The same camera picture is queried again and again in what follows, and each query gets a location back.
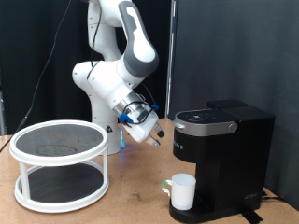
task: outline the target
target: white mug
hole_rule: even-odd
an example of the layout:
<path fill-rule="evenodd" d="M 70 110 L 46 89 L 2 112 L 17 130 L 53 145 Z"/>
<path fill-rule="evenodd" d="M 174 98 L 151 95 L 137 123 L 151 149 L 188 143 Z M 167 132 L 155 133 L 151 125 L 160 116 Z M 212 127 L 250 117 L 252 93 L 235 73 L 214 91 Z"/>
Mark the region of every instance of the white mug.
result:
<path fill-rule="evenodd" d="M 192 175 L 176 174 L 172 180 L 165 180 L 162 183 L 162 191 L 170 192 L 165 186 L 169 184 L 171 189 L 171 204 L 178 210 L 189 210 L 193 207 L 196 179 Z"/>

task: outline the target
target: black coffee maker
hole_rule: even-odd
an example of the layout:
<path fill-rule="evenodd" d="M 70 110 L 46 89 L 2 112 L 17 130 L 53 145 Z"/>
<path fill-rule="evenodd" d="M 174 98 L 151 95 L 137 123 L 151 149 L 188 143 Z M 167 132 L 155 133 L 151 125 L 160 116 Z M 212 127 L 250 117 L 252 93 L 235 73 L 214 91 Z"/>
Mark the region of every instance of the black coffee maker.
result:
<path fill-rule="evenodd" d="M 208 102 L 208 109 L 176 114 L 174 155 L 196 163 L 193 207 L 180 222 L 198 223 L 260 208 L 275 117 L 245 103 Z"/>

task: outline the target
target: white round rack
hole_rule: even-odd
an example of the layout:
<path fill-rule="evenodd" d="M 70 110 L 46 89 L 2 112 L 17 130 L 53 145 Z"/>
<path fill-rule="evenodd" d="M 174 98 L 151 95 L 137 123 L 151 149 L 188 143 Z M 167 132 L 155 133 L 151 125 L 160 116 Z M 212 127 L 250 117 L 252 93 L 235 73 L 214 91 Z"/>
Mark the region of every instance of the white round rack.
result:
<path fill-rule="evenodd" d="M 10 141 L 21 176 L 15 197 L 43 213 L 77 210 L 99 200 L 109 186 L 107 132 L 80 120 L 55 120 L 27 127 Z M 102 154 L 103 167 L 90 159 Z"/>

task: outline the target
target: wooden table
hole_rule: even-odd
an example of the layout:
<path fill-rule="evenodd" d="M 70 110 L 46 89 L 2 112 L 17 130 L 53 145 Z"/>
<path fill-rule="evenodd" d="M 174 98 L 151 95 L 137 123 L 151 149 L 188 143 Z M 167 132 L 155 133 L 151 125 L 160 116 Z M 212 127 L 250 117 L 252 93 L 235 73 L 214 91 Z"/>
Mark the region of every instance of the wooden table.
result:
<path fill-rule="evenodd" d="M 169 198 L 161 183 L 176 173 L 194 175 L 195 164 L 178 160 L 173 155 L 174 126 L 169 119 L 160 119 L 165 137 L 161 146 L 138 144 L 124 133 L 126 147 L 109 156 L 110 187 L 98 202 L 78 211 L 64 214 L 42 214 L 26 210 L 14 198 L 14 187 L 20 175 L 18 162 L 9 154 L 8 146 L 0 154 L 0 223 L 178 223 L 168 213 Z M 2 146 L 9 136 L 0 137 Z M 102 164 L 102 157 L 94 161 Z M 268 196 L 275 196 L 265 190 Z M 287 203 L 266 201 L 256 211 L 263 224 L 298 224 L 299 213 Z M 249 224 L 242 216 L 226 217 L 208 223 Z"/>

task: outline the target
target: black curtain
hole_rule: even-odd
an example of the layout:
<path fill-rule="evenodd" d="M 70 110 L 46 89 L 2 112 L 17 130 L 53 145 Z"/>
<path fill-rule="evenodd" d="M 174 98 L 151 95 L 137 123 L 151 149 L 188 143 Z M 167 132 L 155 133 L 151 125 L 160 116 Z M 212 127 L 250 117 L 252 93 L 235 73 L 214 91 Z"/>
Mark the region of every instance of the black curtain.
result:
<path fill-rule="evenodd" d="M 56 29 L 68 0 L 1 1 L 0 3 L 0 76 L 5 101 L 8 133 L 12 134 L 28 111 L 38 78 L 49 58 Z M 133 1 L 139 8 L 148 36 L 160 56 L 158 69 L 146 78 L 164 116 L 168 36 L 171 1 Z M 57 37 L 57 44 L 37 91 L 35 106 L 24 127 L 53 119 L 91 121 L 90 101 L 72 79 L 77 63 L 90 60 L 87 32 L 88 4 L 72 0 Z M 119 47 L 126 40 L 117 29 Z M 144 94 L 142 87 L 137 93 Z"/>
<path fill-rule="evenodd" d="M 299 209 L 299 1 L 179 0 L 169 118 L 236 99 L 276 116 L 265 186 Z"/>

